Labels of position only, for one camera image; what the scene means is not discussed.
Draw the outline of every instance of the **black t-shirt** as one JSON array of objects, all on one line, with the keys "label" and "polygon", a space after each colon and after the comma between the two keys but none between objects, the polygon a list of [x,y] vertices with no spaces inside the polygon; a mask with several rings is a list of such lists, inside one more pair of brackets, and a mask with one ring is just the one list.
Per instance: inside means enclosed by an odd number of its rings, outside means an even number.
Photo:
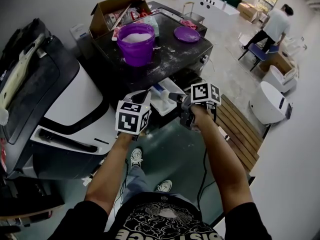
[{"label": "black t-shirt", "polygon": [[[91,201],[68,210],[50,240],[220,240],[220,236],[202,222],[201,213],[191,203],[156,192],[132,197],[119,209],[110,230],[104,233],[108,215]],[[225,217],[226,240],[270,240],[256,205],[245,203]]]}]

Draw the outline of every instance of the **gray floor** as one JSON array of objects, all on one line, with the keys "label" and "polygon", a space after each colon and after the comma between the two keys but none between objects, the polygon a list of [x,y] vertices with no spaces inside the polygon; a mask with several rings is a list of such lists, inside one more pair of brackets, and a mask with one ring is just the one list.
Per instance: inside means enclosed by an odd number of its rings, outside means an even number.
[{"label": "gray floor", "polygon": [[[181,0],[148,0],[165,4],[177,11],[181,11]],[[226,96],[239,108],[259,132],[264,131],[264,126],[252,114],[248,102],[263,73],[257,68],[253,72],[252,57],[246,56],[240,63],[237,58],[242,54],[238,37],[240,33],[253,36],[259,25],[252,25],[239,17],[236,26],[222,35],[208,29],[206,38],[212,42],[213,50],[211,61],[207,63],[202,72],[202,78],[218,85]],[[203,155],[205,146],[201,136],[181,127],[177,120],[166,125],[158,131],[141,137],[138,142],[133,142],[131,149],[142,146],[144,151],[142,168],[147,175],[151,188],[155,188],[161,181],[170,179],[173,182],[172,192],[181,193],[192,202],[196,202],[204,168]],[[210,170],[205,185],[213,181]],[[24,240],[47,239],[69,208],[82,201],[86,192],[81,180],[58,181],[57,186],[64,198],[65,205],[53,213],[48,220],[33,224],[25,228],[17,236]],[[203,219],[207,223],[213,222],[222,212],[221,200],[215,184],[208,187],[201,199]],[[110,215],[106,229],[113,222],[113,213]]]}]

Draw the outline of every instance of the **jeans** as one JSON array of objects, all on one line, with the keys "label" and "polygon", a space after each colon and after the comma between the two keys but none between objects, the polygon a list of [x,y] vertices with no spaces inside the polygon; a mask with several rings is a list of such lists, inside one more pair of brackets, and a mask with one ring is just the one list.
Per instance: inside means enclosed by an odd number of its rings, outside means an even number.
[{"label": "jeans", "polygon": [[259,43],[260,41],[264,40],[264,39],[267,39],[262,51],[264,53],[266,53],[269,49],[270,49],[270,46],[274,45],[276,42],[270,37],[268,36],[268,34],[266,32],[264,32],[263,30],[259,31],[248,43],[247,45],[245,45],[243,48],[248,50],[249,46],[251,44],[256,44],[256,43]]},{"label": "jeans", "polygon": [[[127,202],[130,198],[133,196],[142,193],[142,192],[153,192],[151,188],[148,186],[146,182],[146,175],[144,171],[138,166],[134,165],[131,167],[128,176],[127,176],[127,182],[126,188],[123,191],[123,200],[122,204]],[[162,191],[156,191],[157,193],[164,193],[166,195],[170,195],[176,198],[180,198],[186,202],[191,203],[190,200],[183,197],[181,194],[171,194],[168,192],[162,192]]]}]

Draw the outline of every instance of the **red cloth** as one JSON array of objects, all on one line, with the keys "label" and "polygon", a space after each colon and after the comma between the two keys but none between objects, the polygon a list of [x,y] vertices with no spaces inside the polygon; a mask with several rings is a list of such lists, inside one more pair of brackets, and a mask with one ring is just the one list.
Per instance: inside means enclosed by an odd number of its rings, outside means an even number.
[{"label": "red cloth", "polygon": [[180,20],[180,23],[185,25],[186,27],[189,27],[193,30],[196,30],[197,29],[197,25],[193,24],[190,20]]}]

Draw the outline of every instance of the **white shirt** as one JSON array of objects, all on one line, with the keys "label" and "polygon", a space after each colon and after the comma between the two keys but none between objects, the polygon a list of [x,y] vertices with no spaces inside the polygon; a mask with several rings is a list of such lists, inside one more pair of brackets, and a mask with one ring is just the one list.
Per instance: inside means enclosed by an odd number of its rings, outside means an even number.
[{"label": "white shirt", "polygon": [[288,34],[290,30],[290,21],[288,15],[279,9],[273,9],[269,12],[269,21],[263,28],[263,31],[272,38],[273,41],[278,42],[282,33]]}]

